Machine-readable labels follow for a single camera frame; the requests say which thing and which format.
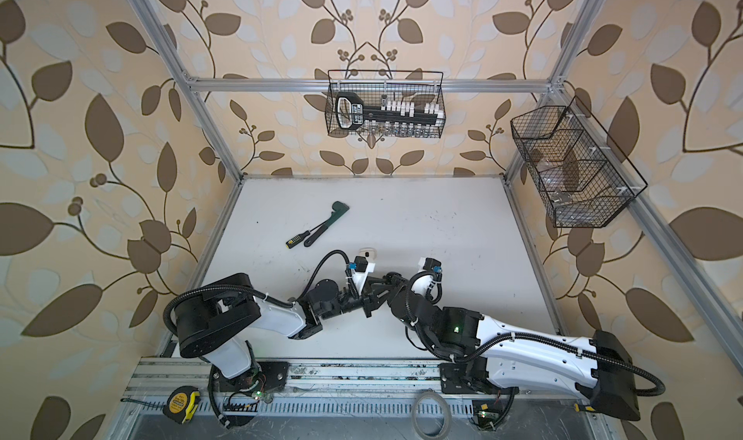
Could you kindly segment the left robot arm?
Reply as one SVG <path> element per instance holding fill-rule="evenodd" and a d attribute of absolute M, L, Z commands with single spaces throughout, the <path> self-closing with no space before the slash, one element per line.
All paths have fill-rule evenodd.
<path fill-rule="evenodd" d="M 303 341 L 330 318 L 363 310 L 370 317 L 402 285 L 396 274 L 372 277 L 365 257 L 351 260 L 332 250 L 319 262 L 299 296 L 282 301 L 253 287 L 237 273 L 173 298 L 164 308 L 166 329 L 180 355 L 199 359 L 226 380 L 252 380 L 261 372 L 252 346 L 240 334 L 249 327 Z"/>

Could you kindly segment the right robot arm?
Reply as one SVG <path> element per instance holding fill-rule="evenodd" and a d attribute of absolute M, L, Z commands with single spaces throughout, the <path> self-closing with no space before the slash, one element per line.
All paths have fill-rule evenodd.
<path fill-rule="evenodd" d="M 642 397 L 665 393 L 662 379 L 636 366 L 614 334 L 550 335 L 467 308 L 441 308 L 440 277 L 438 271 L 420 271 L 410 279 L 388 273 L 383 278 L 392 288 L 387 303 L 431 356 L 473 368 L 485 387 L 565 393 L 624 421 L 640 420 Z"/>

